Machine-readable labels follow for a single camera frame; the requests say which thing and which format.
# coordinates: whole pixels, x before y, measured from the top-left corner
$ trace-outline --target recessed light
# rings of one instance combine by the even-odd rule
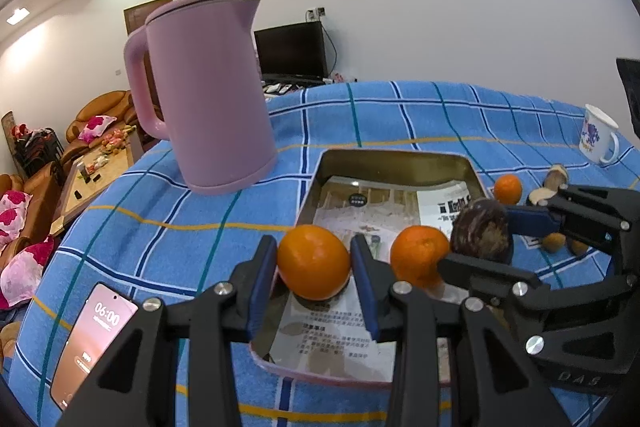
[[[11,25],[14,26],[16,25],[18,22],[20,22],[22,19],[24,19],[27,15],[29,15],[29,10],[27,10],[26,8],[17,8],[14,11],[14,14],[11,15],[11,17],[9,17],[6,21]]]

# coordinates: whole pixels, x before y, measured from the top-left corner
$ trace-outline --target tangerine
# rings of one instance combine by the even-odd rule
[[[439,229],[414,225],[396,237],[389,264],[399,280],[426,288],[442,280],[437,264],[449,251],[449,239]]]
[[[347,283],[351,257],[340,239],[316,225],[289,230],[278,247],[278,272],[296,295],[324,301]]]
[[[517,204],[522,197],[522,183],[515,174],[500,176],[494,185],[494,198],[502,204]]]

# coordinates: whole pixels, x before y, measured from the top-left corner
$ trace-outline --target wooden coffee table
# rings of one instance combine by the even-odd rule
[[[91,175],[91,181],[84,182],[84,179],[78,177],[77,165],[84,162],[89,165],[102,154],[100,147],[89,151],[76,161],[74,161],[69,175],[66,178],[65,186],[62,188],[60,201],[53,215],[53,223],[51,224],[50,233],[53,236],[63,233],[69,225],[84,212],[84,210],[97,198],[105,188],[132,166],[143,154],[142,144],[137,131],[133,131],[127,136],[127,146],[118,154],[109,156],[109,163],[101,167]],[[100,179],[94,181],[94,178],[100,174]],[[78,199],[75,196],[76,190],[81,194]]]

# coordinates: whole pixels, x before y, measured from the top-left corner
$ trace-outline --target kettle spout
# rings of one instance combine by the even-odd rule
[[[258,9],[258,4],[260,4],[260,0],[241,0],[234,3],[236,13],[238,14],[238,21],[246,31],[251,31],[251,26],[254,25],[254,17]]]

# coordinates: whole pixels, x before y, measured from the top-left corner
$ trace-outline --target smartphone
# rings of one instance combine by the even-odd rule
[[[51,382],[51,398],[65,410],[86,375],[138,310],[102,283],[94,286],[69,334]]]

